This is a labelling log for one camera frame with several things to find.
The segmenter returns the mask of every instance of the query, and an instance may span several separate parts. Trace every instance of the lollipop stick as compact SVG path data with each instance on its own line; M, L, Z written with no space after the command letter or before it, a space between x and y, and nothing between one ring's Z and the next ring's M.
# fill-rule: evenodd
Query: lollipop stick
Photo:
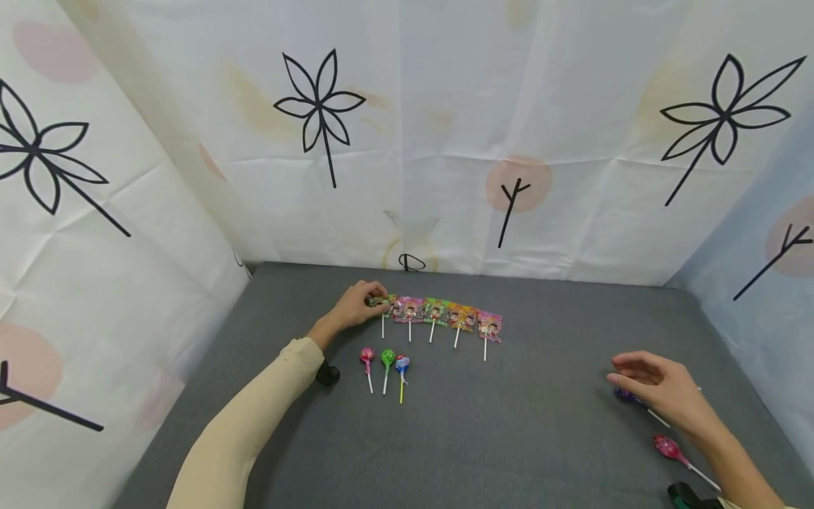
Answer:
M709 484L709 486L712 486L712 488L713 488L715 491L720 491L720 486L718 486L717 484L715 484L715 482L714 482L712 479L710 479L709 477L705 476L705 475L704 475L704 473L703 473L703 472L701 472L700 470L698 470L698 469L697 469L697 468L696 468L696 467L695 467L695 466L694 466L692 463L687 463L687 468L688 468L688 469L690 469L690 470L692 470L693 472L697 473L697 474L698 474L698 476L699 476L699 477L701 477L702 479L704 479L704 480L707 482L707 484Z
M665 425L665 426L667 426L668 428L672 428L672 426L670 426L670 424L668 424L666 420L664 420L664 419L662 419L661 417L659 417L659 414L656 414L656 413L655 413L655 412L653 412L651 409L649 409L649 408L648 408L648 409L647 409L647 413L648 413L648 414L650 414L650 415L652 415L652 416L654 416L656 419L658 419L658 420L659 420L659 422L660 422L661 424L664 424L664 425Z

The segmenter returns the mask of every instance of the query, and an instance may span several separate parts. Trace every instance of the gray table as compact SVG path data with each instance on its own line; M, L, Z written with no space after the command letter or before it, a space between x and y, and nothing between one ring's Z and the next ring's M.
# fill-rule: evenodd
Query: gray table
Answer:
M129 479L115 509L164 507L175 476L207 422L288 341L308 331L348 285L382 281L402 295L435 296L503 314L504 343L452 331L373 321L329 351L342 371L314 384L289 410L252 471L249 508L671 507L683 480L660 457L668 430L617 401L604 375L618 352L648 349L686 364L788 503L814 507L814 483L723 342L689 294L666 288L453 274L264 264ZM386 397L377 359L370 395L361 348L407 353L405 404L397 373ZM676 433L690 461L706 462Z

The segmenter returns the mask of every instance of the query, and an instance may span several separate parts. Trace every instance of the pink dot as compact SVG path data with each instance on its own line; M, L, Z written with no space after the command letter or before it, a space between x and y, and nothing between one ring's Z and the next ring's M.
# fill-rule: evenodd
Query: pink dot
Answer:
M788 241L791 242L806 226L808 231L801 239L814 239L814 196L808 196L794 204L772 226L766 242L767 259L772 260L780 253L786 232L789 232ZM814 276L814 244L792 246L772 268L793 278Z
M515 212L528 212L543 203L551 191L551 169L542 160L525 156L511 156L500 161L486 177L486 199L496 210L507 210L509 198L501 187L505 186L509 194L520 179L520 187L529 187L520 191L514 199Z
M8 362L7 386L48 401L62 379L62 357L35 331L0 322L0 362ZM6 399L0 395L0 401ZM0 431L26 419L37 409L21 402L0 405Z
M82 83L98 71L96 55L75 29L20 21L11 35L25 63L49 80Z

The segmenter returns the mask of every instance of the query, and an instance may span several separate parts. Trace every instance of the white fabric backdrop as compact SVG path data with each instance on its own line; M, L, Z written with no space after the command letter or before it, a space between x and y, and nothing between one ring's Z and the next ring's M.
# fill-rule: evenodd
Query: white fabric backdrop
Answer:
M672 281L698 296L812 472L814 244L791 240L814 239L813 134L810 104L769 171Z
M248 276L56 3L0 34L0 507L105 507Z
M249 248L252 260L395 268L407 252L426 270L662 284L765 166L814 77L803 64L764 101L792 117L740 129L723 167L706 150L665 207L698 151L661 161L690 127L659 110L710 103L727 54L742 90L807 55L810 2L125 6L167 93L269 232L274 249ZM336 90L367 99L339 114L350 144L330 141L337 189L322 140L304 152L304 120L274 108L299 97L282 54L316 78L333 49ZM732 77L730 66L722 97ZM518 177L531 187L498 248L500 185L511 192Z

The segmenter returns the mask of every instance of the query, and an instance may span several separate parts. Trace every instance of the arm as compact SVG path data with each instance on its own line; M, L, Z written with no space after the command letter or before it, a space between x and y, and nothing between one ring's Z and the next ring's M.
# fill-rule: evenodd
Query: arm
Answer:
M343 329L387 311L387 304L367 307L369 295L387 296L387 291L365 281L351 286L307 337L289 343L210 421L181 466L167 509L243 507L257 455L291 403L313 382L322 350Z
M647 401L687 434L712 467L725 498L743 509L786 506L684 365L648 352L621 353L612 362L617 372L608 380Z

